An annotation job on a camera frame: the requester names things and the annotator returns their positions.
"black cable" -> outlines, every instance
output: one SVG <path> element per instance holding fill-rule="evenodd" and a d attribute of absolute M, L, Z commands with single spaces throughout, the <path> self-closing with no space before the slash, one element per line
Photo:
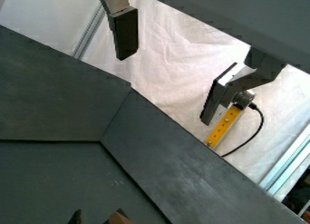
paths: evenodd
<path fill-rule="evenodd" d="M 264 115 L 263 115 L 262 111 L 258 109 L 258 107 L 256 107 L 256 105 L 255 105 L 254 103 L 251 103 L 251 104 L 248 105 L 248 107 L 250 107 L 252 110 L 258 111 L 258 113 L 259 113 L 259 115 L 260 115 L 262 120 L 260 120 L 259 127 L 258 127 L 258 129 L 256 129 L 256 132 L 255 132 L 254 135 L 251 136 L 251 138 L 250 138 L 248 140 L 246 140 L 232 151 L 230 151 L 228 153 L 226 153 L 224 155 L 222 155 L 222 157 L 226 157 L 227 155 L 230 155 L 231 153 L 234 153 L 239 148 L 242 148 L 242 147 L 254 139 L 254 137 L 256 136 L 256 134 L 259 133 L 259 131 L 260 131 L 262 128 L 263 128 L 263 125 L 264 125 Z"/>

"wrinkled white fabric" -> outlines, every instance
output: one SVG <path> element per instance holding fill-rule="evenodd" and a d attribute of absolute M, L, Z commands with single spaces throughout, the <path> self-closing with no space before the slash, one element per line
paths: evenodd
<path fill-rule="evenodd" d="M 203 141 L 212 127 L 199 116 L 214 78 L 234 62 L 243 62 L 250 46 L 155 0 L 130 3 L 139 9 L 138 53 L 123 62 L 116 59 L 105 17 L 84 61 L 131 82 Z M 289 66 L 272 83 L 254 89 L 266 124 L 251 143 L 226 160 L 255 182 L 309 123 L 309 84 L 309 74 Z M 258 113 L 247 109 L 216 149 L 220 155 L 248 139 L 259 121 Z"/>

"metal panel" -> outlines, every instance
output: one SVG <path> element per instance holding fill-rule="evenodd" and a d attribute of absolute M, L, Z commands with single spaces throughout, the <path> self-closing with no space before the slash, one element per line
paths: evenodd
<path fill-rule="evenodd" d="M 138 92 L 101 143 L 172 223 L 303 223 Z"/>
<path fill-rule="evenodd" d="M 0 139 L 99 141 L 130 83 L 0 26 Z"/>
<path fill-rule="evenodd" d="M 159 0 L 310 73 L 310 0 Z"/>
<path fill-rule="evenodd" d="M 100 143 L 0 142 L 0 223 L 84 224 L 121 208 L 135 223 L 167 223 Z"/>

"dark gray metal sheet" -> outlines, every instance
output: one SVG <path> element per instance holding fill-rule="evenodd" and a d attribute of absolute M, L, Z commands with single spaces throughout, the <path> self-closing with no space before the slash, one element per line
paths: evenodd
<path fill-rule="evenodd" d="M 138 92 L 101 143 L 172 223 L 303 223 Z"/>
<path fill-rule="evenodd" d="M 310 0 L 159 0 L 310 73 Z"/>
<path fill-rule="evenodd" d="M 138 224 L 167 223 L 100 143 L 0 142 L 0 223 L 103 223 L 123 209 Z"/>
<path fill-rule="evenodd" d="M 99 141 L 130 83 L 0 26 L 0 139 Z"/>

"metal clamp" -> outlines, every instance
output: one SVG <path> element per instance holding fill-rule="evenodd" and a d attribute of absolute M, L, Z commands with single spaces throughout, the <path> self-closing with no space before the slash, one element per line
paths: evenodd
<path fill-rule="evenodd" d="M 113 34 L 115 52 L 119 60 L 136 53 L 138 42 L 138 10 L 130 6 L 128 0 L 100 0 L 109 19 Z"/>
<path fill-rule="evenodd" d="M 238 64 L 232 63 L 212 81 L 200 113 L 200 120 L 207 125 L 222 114 L 219 110 L 223 110 L 223 107 L 227 108 L 231 103 L 236 103 L 244 108 L 254 99 L 254 93 L 250 89 L 272 82 L 286 66 L 276 58 L 254 47 L 248 51 L 244 64 L 246 66 L 238 69 L 239 72 L 234 73 Z"/>

